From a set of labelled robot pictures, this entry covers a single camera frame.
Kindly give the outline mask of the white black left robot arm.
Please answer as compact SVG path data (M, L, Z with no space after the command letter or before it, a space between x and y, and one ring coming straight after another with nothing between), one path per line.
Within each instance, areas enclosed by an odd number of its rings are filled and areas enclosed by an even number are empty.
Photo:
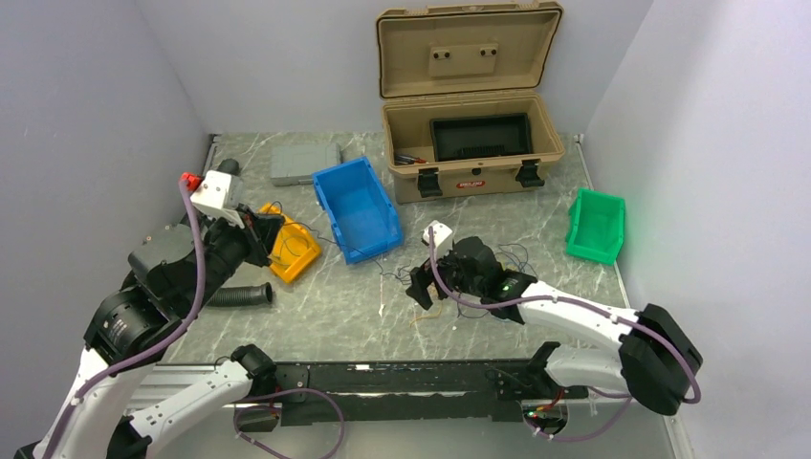
M284 218L245 206L236 215L232 224L192 214L154 232L129 255L130 273L100 303L84 333L77 376L54 424L18 457L151 458L220 406L245 397L260 402L273 393L273 360L248 344L180 393L126 412L166 348L236 269L269 264Z

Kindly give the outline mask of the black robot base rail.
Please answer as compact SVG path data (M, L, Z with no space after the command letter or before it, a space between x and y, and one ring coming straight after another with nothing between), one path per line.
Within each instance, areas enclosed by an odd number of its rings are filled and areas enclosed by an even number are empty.
M283 426L336 421L480 419L518 422L521 407L584 400L528 360L280 362L245 401L280 407Z

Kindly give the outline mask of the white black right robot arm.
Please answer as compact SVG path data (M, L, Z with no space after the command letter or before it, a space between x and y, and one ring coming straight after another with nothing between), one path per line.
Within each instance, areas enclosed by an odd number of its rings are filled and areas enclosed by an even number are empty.
M547 325L588 343L575 349L545 343L533 356L527 384L539 397L592 386L626 394L661 415L698 404L703 357L673 315L649 303L641 310L570 295L536 277L506 269L472 236L455 241L442 225L423 235L427 260L411 270L409 297L428 310L448 298L521 325Z

